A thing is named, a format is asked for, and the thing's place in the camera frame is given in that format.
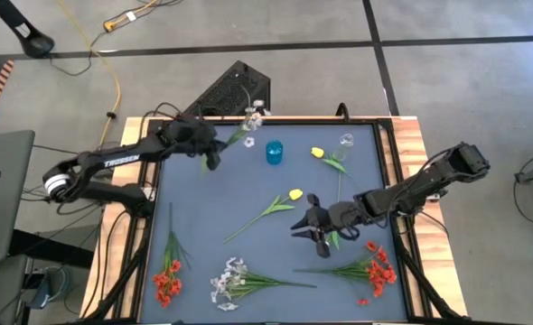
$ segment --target black box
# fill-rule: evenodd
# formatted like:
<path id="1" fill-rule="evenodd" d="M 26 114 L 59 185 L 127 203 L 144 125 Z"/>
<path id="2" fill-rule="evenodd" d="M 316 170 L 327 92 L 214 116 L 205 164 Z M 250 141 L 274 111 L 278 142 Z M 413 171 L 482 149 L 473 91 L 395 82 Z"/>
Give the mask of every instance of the black box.
<path id="1" fill-rule="evenodd" d="M 244 116 L 250 100 L 262 99 L 270 110 L 270 78 L 238 60 L 184 113 L 203 116 Z"/>

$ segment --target blue cup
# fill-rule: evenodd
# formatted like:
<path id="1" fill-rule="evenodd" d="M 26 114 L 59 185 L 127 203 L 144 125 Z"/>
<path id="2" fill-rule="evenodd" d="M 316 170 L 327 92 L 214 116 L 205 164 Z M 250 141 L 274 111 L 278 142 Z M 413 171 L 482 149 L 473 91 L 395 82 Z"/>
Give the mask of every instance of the blue cup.
<path id="1" fill-rule="evenodd" d="M 271 165 L 278 165 L 283 160 L 283 144 L 278 140 L 271 140 L 266 144 L 266 161 Z"/>

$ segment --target wooden table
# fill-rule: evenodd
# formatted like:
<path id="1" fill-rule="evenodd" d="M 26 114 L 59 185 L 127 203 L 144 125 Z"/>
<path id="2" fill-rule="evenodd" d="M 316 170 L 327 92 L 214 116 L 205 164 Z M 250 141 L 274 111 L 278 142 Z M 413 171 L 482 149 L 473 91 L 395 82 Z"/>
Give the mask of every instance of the wooden table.
<path id="1" fill-rule="evenodd" d="M 284 116 L 284 119 L 341 119 L 340 116 Z M 384 116 L 352 116 L 351 119 L 370 119 L 370 118 L 385 118 Z M 397 142 L 398 156 L 401 161 L 401 167 L 404 177 L 409 177 L 415 174 L 427 160 L 425 153 L 425 146 L 423 143 L 423 137 L 419 129 L 419 122 L 414 116 L 398 116 L 389 117 L 392 119 L 394 126 L 394 134 Z M 224 117 L 228 120 L 237 120 L 239 117 L 228 116 Z M 277 119 L 276 116 L 265 117 L 265 119 Z M 140 129 L 140 117 L 130 117 L 126 120 L 126 126 L 122 135 L 121 144 L 133 144 L 138 139 L 138 132 Z M 391 183 L 396 182 L 395 168 L 389 149 L 388 138 L 385 130 L 381 131 L 381 139 L 383 142 L 383 151 L 385 153 L 388 163 L 388 176 Z M 132 163 L 129 165 L 117 167 L 114 171 L 114 177 L 112 183 L 115 185 L 125 185 L 131 182 L 137 182 L 138 173 L 140 170 L 140 163 Z M 102 286 L 104 286 L 105 293 L 107 293 L 112 285 L 116 282 L 120 275 L 120 268 L 122 265 L 122 258 L 126 245 L 126 236 L 129 228 L 129 216 L 124 216 L 120 219 L 116 228 L 113 231 L 113 235 L 110 240 L 110 247 L 108 251 L 108 272 L 106 279 L 102 282 L 106 252 L 106 238 L 108 232 L 112 228 L 115 218 L 123 211 L 122 205 L 118 203 L 109 204 L 106 207 L 104 218 L 101 227 L 101 241 L 100 247 L 100 273 L 98 277 L 98 254 L 94 254 L 94 261 L 90 270 L 86 293 L 84 295 L 84 301 L 82 303 L 82 311 L 86 309 L 90 302 L 90 298 L 94 291 L 96 281 L 98 281 L 98 293 L 89 306 L 89 313 L 94 311 L 98 304 L 98 297 Z M 439 208 L 438 203 L 427 203 L 425 205 L 425 212 L 434 218 L 438 219 L 442 223 L 443 216 Z M 142 233 L 142 224 L 139 223 L 136 231 L 135 247 L 139 243 L 139 239 Z M 429 279 L 434 288 L 439 294 L 447 301 L 449 306 L 462 315 L 466 315 L 465 304 L 463 302 L 463 296 L 461 287 L 459 285 L 459 279 L 455 271 L 454 257 L 449 247 L 449 241 L 445 235 L 445 232 L 439 228 L 433 221 L 428 218 L 417 218 L 415 224 L 416 238 L 419 246 L 419 251 L 422 259 L 424 273 Z M 418 288 L 416 286 L 415 279 L 410 272 L 408 273 L 409 283 L 411 286 L 411 295 L 416 315 L 423 315 L 421 310 L 421 301 L 419 298 Z M 124 295 L 123 307 L 121 316 L 125 317 L 129 315 L 132 294 L 134 291 L 135 276 L 130 279 L 126 286 L 126 293 Z"/>

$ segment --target concrete floor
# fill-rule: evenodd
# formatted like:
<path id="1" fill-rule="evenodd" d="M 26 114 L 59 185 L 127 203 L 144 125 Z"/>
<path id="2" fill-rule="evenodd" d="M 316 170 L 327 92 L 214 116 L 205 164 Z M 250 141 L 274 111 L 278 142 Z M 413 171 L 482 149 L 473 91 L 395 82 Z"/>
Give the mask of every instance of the concrete floor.
<path id="1" fill-rule="evenodd" d="M 65 2 L 90 37 L 101 32 L 104 19 L 136 6 L 132 0 Z M 54 2 L 14 3 L 57 41 L 56 51 L 84 51 Z M 529 1 L 371 3 L 382 40 L 533 35 Z M 360 0 L 185 0 L 107 35 L 97 48 L 368 40 Z M 453 185 L 442 201 L 468 312 L 477 320 L 533 324 L 533 224 L 520 217 L 511 197 L 513 173 L 533 156 L 533 42 L 383 51 L 399 111 L 419 116 L 427 151 L 465 141 L 477 144 L 491 162 L 486 179 Z M 20 52 L 0 21 L 0 54 Z M 353 115 L 389 114 L 372 48 L 128 56 L 109 59 L 120 77 L 123 101 L 108 140 L 120 138 L 127 116 L 141 116 L 161 101 L 187 107 L 235 60 L 273 80 L 276 115 L 329 115 L 341 101 Z M 56 64 L 79 70 L 85 60 Z M 94 148 L 115 98 L 108 73 L 98 60 L 94 65 L 70 78 L 46 60 L 17 61 L 0 100 L 0 133 L 30 128 L 37 144 L 72 151 Z M 66 156 L 36 149 L 28 185 L 39 184 L 41 175 Z M 533 216 L 533 185 L 519 194 Z M 56 216 L 45 204 L 24 203 L 17 227 L 51 231 L 74 218 Z M 82 226 L 96 222 L 98 215 Z M 81 295 L 71 295 L 71 308 L 79 308 Z M 65 312 L 51 317 L 41 312 L 32 324 L 71 318 Z"/>

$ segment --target yellow cable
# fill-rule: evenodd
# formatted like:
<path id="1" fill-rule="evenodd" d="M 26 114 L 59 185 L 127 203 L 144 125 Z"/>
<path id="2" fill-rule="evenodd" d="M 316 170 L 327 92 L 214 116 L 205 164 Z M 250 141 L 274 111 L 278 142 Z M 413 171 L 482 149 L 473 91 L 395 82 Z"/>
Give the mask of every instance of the yellow cable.
<path id="1" fill-rule="evenodd" d="M 134 14 L 138 14 L 138 13 L 140 13 L 141 11 L 145 10 L 147 7 L 153 5 L 156 1 L 158 1 L 158 0 L 152 0 L 150 3 L 148 3 L 148 4 L 144 5 L 144 6 L 142 6 L 142 7 L 139 8 L 139 9 L 136 9 L 136 10 L 135 10 L 134 12 L 132 12 L 132 13 L 134 13 Z M 120 18 L 118 18 L 117 20 L 115 20 L 112 24 L 116 25 L 116 24 L 118 24 L 118 23 L 123 22 L 123 21 L 124 21 L 125 19 L 127 19 L 127 18 L 128 18 L 128 16 L 127 16 L 126 14 L 124 14 L 122 17 L 120 17 Z"/>
<path id="2" fill-rule="evenodd" d="M 116 72 L 108 64 L 106 59 L 104 59 L 100 55 L 100 53 L 98 53 L 97 51 L 94 51 L 94 48 L 92 47 L 92 42 L 89 40 L 88 36 L 86 36 L 86 34 L 84 33 L 84 30 L 82 30 L 82 28 L 79 26 L 78 22 L 76 22 L 76 19 L 74 19 L 74 16 L 71 14 L 71 12 L 68 9 L 68 7 L 64 4 L 63 0 L 57 0 L 57 1 L 58 1 L 58 5 L 60 6 L 61 10 L 66 14 L 66 16 L 68 16 L 68 19 L 70 20 L 70 22 L 74 25 L 74 27 L 76 27 L 76 29 L 78 30 L 78 33 L 84 39 L 84 42 L 86 43 L 86 46 L 88 47 L 88 50 L 90 50 L 92 53 L 94 53 L 94 55 L 96 55 L 97 57 L 99 57 L 102 60 L 102 63 L 104 63 L 104 65 L 106 66 L 106 69 L 108 70 L 108 72 L 112 76 L 112 79 L 114 79 L 114 83 L 116 84 L 117 95 L 116 95 L 116 103 L 114 103 L 114 107 L 112 107 L 112 109 L 110 110 L 110 113 L 116 113 L 116 111 L 118 110 L 118 107 L 120 106 L 120 98 L 122 96 L 122 93 L 120 91 L 120 82 L 118 81 L 118 77 L 116 75 Z M 104 143 L 104 140 L 106 139 L 106 133 L 108 132 L 108 127 L 110 125 L 110 121 L 111 120 L 112 120 L 112 117 L 109 116 L 108 120 L 106 121 L 106 125 L 104 126 L 104 131 L 102 132 L 102 137 L 100 138 L 99 145 L 102 145 Z"/>

